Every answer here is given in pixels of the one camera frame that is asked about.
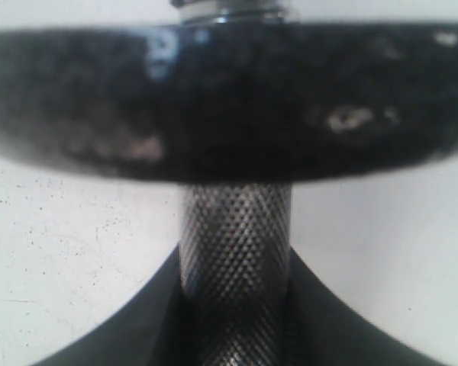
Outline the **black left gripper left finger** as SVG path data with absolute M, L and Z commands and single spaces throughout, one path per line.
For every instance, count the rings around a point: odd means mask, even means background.
M 179 250 L 117 313 L 38 365 L 185 365 Z

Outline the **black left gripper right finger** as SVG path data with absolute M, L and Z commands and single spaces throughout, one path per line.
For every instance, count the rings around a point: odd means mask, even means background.
M 291 251 L 287 365 L 422 365 L 424 356 L 366 321 Z

